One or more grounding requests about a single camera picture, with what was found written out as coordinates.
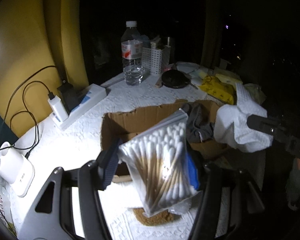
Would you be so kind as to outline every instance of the blue object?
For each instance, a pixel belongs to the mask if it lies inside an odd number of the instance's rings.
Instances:
[[[189,183],[194,187],[195,190],[198,190],[200,184],[199,184],[199,176],[198,176],[198,170],[194,164],[194,161],[192,160],[189,153],[186,153],[186,162],[188,164],[188,176],[189,176]]]
[[[105,190],[108,185],[110,185],[113,176],[118,167],[118,148],[122,144],[121,139],[116,139],[109,149],[103,150],[98,158],[98,175],[101,179],[100,185],[102,190]]]
[[[71,112],[73,112],[73,111],[74,111],[75,109],[77,109],[81,104],[87,102],[87,101],[90,99],[90,97],[87,96],[88,94],[91,94],[91,92],[88,91],[87,94],[85,94],[84,96],[82,96],[82,97],[79,98],[80,104],[77,105],[74,109],[72,109]]]

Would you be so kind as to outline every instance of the white tablecloth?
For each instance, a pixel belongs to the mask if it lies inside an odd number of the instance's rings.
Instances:
[[[104,85],[111,84],[121,77],[122,74]],[[16,196],[10,190],[11,212],[17,232],[21,228],[31,204],[54,168],[61,166],[65,170],[76,169],[87,161],[98,157],[100,127],[105,113],[128,112],[141,106],[173,103],[176,99],[218,101],[191,86],[183,89],[167,87],[157,89],[154,87],[157,79],[157,77],[149,76],[135,87],[129,87],[124,81],[109,86],[107,97],[81,116],[66,131],[60,131],[50,117],[40,122],[41,140],[29,157],[29,161],[35,168],[34,180],[23,198]],[[33,140],[34,128],[23,135],[17,141],[16,146],[28,147],[33,143]],[[103,197],[101,203],[113,239],[185,239],[191,230],[196,214],[196,206],[194,205],[187,214],[172,223],[157,227],[145,227],[135,219],[127,208],[114,209],[113,207],[116,205],[113,203],[113,198],[109,199],[111,202]],[[83,237],[77,196],[74,196],[73,204],[76,233]]]

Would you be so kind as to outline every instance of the power strip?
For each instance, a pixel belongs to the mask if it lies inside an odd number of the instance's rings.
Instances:
[[[64,131],[71,124],[73,124],[80,116],[89,111],[93,106],[99,103],[106,96],[107,93],[105,88],[97,86],[96,84],[91,84],[79,93],[78,98],[80,104],[74,109],[72,109],[72,111],[69,114],[69,117],[65,121],[61,122],[54,112],[50,114],[50,117],[57,125],[57,127],[60,130]]]

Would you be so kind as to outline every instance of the plastic organizer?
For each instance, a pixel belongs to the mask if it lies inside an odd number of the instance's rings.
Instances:
[[[169,64],[170,47],[164,49],[142,49],[141,65],[153,76],[160,76],[162,67]]]

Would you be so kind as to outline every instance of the white towel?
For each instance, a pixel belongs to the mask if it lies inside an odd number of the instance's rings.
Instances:
[[[256,152],[271,146],[273,136],[247,126],[248,116],[267,117],[266,109],[254,102],[243,85],[236,83],[237,105],[224,105],[217,111],[214,138],[242,152]]]

